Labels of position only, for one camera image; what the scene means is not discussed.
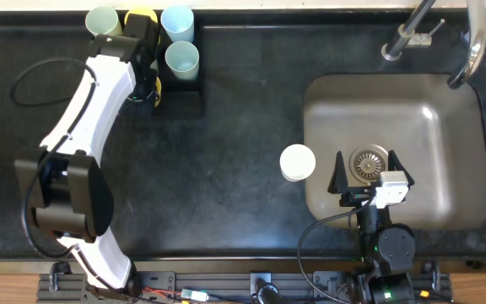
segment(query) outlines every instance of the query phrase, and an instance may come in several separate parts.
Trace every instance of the light blue cup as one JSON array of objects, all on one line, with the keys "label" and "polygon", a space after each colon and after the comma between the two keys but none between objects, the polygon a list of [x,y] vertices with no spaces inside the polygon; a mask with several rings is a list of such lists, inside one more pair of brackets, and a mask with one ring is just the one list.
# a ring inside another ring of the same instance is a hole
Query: light blue cup
[{"label": "light blue cup", "polygon": [[191,8],[184,5],[168,7],[160,16],[160,23],[173,42],[194,41],[194,14]]},{"label": "light blue cup", "polygon": [[187,41],[177,41],[166,49],[165,61],[179,80],[196,80],[200,68],[198,49]]}]

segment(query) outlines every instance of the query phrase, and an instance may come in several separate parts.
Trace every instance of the stainless steel sink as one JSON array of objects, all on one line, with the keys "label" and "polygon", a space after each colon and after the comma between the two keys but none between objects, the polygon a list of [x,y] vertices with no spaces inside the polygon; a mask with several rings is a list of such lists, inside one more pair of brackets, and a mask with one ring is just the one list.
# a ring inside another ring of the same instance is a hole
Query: stainless steel sink
[{"label": "stainless steel sink", "polygon": [[[327,192],[342,151],[350,186],[386,168],[394,149],[415,180],[394,222],[413,228],[469,229],[486,221],[486,148],[478,97],[447,75],[329,75],[305,92],[305,145],[316,155],[306,201],[318,219],[348,211]],[[348,227],[348,219],[332,222]]]}]

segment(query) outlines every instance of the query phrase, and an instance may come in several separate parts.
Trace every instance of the faucet handle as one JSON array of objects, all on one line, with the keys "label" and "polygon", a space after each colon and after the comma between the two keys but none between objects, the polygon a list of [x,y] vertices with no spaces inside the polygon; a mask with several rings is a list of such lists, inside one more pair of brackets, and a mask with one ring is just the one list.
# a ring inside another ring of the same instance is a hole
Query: faucet handle
[{"label": "faucet handle", "polygon": [[428,33],[416,33],[410,38],[406,48],[422,48],[422,47],[429,47],[432,43],[432,35],[445,23],[444,19],[441,19],[440,22]]}]

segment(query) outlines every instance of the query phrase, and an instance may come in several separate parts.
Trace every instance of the yellow object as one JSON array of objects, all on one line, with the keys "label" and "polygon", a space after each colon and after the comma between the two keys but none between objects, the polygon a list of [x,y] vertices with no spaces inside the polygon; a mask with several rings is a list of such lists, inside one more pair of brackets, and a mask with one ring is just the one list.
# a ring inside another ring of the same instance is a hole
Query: yellow object
[{"label": "yellow object", "polygon": [[159,77],[157,77],[156,86],[157,86],[157,94],[159,94],[159,98],[155,101],[155,107],[157,107],[160,104],[160,97],[162,94],[162,84],[160,83]]},{"label": "yellow object", "polygon": [[133,9],[131,9],[125,15],[125,24],[127,24],[127,19],[128,19],[129,14],[146,15],[146,16],[149,16],[153,20],[153,22],[155,22],[156,24],[159,23],[159,18],[157,18],[157,13],[155,11],[153,11],[153,9],[151,9],[151,8],[133,8]]}]

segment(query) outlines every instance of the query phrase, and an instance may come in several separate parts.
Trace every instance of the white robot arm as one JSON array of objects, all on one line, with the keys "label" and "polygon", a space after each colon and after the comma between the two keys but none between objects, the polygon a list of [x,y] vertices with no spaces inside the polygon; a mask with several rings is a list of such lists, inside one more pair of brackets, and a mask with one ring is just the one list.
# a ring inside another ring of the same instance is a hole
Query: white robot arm
[{"label": "white robot arm", "polygon": [[157,74],[149,66],[158,41],[159,25],[139,14],[129,15],[123,36],[97,35],[85,63],[94,76],[84,73],[67,110],[40,148],[21,151],[14,163],[29,225],[71,249],[88,282],[103,297],[137,297],[141,292],[136,269],[110,229],[113,197],[99,166],[106,138],[127,97],[156,96],[152,92]]}]

